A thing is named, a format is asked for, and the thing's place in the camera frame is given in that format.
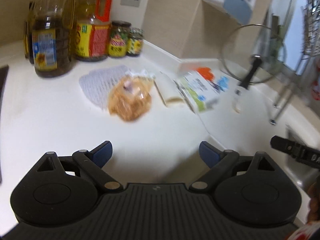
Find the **right hand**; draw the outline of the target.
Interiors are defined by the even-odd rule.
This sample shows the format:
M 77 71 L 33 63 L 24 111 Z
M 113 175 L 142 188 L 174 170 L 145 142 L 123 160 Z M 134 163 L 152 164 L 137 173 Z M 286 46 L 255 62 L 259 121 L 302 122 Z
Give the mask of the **right hand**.
M 310 197 L 309 213 L 307 216 L 308 223 L 319 221 L 319 194 L 317 193 L 316 183 L 313 183 L 307 191 Z

